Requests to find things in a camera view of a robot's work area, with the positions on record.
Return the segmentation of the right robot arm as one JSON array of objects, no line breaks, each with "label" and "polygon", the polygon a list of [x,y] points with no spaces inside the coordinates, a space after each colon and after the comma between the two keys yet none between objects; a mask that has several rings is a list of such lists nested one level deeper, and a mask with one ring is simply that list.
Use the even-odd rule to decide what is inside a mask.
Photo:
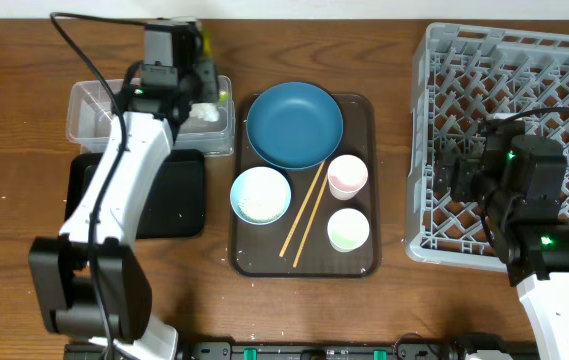
[{"label": "right robot arm", "polygon": [[562,145],[521,122],[489,121],[477,154],[441,152],[434,190],[474,202],[505,264],[542,359],[569,359],[569,223],[559,217],[567,171]]}]

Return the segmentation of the dark blue plate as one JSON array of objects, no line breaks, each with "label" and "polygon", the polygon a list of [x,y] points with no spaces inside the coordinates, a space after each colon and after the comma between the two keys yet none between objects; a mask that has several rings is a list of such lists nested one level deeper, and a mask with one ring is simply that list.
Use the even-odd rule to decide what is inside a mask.
[{"label": "dark blue plate", "polygon": [[314,167],[342,140],[344,120],[337,101],[304,82],[275,85],[260,94],[246,116],[247,138],[265,162],[287,170]]}]

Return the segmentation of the yellow snack wrapper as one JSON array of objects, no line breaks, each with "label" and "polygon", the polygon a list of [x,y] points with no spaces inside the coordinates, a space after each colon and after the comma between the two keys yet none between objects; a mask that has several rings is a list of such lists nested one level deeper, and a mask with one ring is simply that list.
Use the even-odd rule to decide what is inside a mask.
[{"label": "yellow snack wrapper", "polygon": [[[202,45],[201,45],[202,50],[201,50],[201,56],[200,57],[210,57],[214,60],[210,37],[207,35],[206,32],[202,32],[201,35],[202,35]],[[225,90],[222,90],[220,88],[220,84],[219,84],[219,101],[218,102],[226,102],[227,100],[228,100],[228,93]]]}]

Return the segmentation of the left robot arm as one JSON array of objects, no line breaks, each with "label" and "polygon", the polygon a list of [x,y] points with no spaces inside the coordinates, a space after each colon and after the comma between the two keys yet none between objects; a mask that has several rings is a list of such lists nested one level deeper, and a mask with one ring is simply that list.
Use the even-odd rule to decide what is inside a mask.
[{"label": "left robot arm", "polygon": [[162,163],[191,117],[216,122],[219,83],[210,42],[194,18],[142,22],[144,58],[108,90],[107,147],[55,238],[28,255],[46,329],[84,337],[100,357],[174,359],[178,332],[152,313],[152,289],[134,254],[137,227]]}]

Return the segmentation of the light blue bowl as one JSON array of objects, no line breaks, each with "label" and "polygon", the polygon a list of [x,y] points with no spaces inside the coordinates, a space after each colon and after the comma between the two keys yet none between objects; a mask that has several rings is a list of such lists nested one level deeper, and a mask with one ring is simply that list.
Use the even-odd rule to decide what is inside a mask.
[{"label": "light blue bowl", "polygon": [[267,225],[282,217],[291,203],[288,180],[270,167],[253,167],[242,172],[230,189],[233,212],[251,225]]}]

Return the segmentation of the pink cup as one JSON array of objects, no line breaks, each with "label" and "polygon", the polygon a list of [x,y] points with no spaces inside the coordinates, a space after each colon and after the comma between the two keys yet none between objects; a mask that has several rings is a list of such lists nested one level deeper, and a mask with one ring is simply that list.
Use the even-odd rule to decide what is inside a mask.
[{"label": "pink cup", "polygon": [[366,185],[368,168],[354,155],[341,155],[331,161],[328,168],[330,193],[337,200],[353,198]]}]

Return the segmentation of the green cup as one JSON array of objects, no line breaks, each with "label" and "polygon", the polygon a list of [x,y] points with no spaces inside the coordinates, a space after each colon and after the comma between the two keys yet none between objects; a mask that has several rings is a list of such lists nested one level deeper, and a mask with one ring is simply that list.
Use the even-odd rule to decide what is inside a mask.
[{"label": "green cup", "polygon": [[344,208],[328,220],[327,235],[331,246],[338,252],[351,252],[364,245],[370,236],[370,225],[359,210]]}]

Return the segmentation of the white tissue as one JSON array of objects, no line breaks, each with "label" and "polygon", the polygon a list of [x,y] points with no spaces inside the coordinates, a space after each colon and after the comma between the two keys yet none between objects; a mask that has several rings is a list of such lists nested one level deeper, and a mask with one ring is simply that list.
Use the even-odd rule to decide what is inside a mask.
[{"label": "white tissue", "polygon": [[190,120],[215,123],[219,121],[219,118],[219,111],[215,103],[195,103],[191,106]]}]

